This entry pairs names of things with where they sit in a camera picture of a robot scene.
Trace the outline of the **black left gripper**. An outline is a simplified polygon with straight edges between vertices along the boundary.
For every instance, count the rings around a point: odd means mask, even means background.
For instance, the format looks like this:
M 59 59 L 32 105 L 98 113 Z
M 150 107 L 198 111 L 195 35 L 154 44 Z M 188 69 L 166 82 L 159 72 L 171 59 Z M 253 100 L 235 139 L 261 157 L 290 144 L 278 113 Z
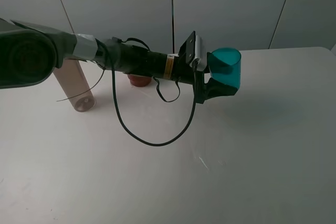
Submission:
M 195 31 L 191 32 L 180 47 L 175 58 L 176 63 L 174 63 L 172 79 L 178 80 L 181 83 L 191 84 L 196 103 L 204 103 L 205 100 L 216 97 L 234 96 L 238 91 L 236 87 L 223 84 L 213 78 L 210 78 L 205 84 L 204 74 L 208 72 L 208 66 L 204 71 L 197 71 L 196 63 L 193 63 L 192 67 L 190 66 L 195 53 L 196 35 Z M 221 74 L 231 74 L 233 67 L 230 64 L 221 62 L 219 72 Z

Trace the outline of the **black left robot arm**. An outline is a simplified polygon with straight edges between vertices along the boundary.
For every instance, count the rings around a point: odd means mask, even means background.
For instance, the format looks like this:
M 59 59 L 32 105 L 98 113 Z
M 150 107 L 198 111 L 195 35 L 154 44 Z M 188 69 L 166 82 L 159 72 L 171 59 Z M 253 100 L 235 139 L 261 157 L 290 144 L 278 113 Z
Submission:
M 1 20 L 1 88 L 34 86 L 66 60 L 91 61 L 101 69 L 191 84 L 196 102 L 233 96 L 240 86 L 239 62 L 215 53 L 198 57 L 191 34 L 177 55 L 154 52 L 142 41 L 71 34 L 43 25 Z

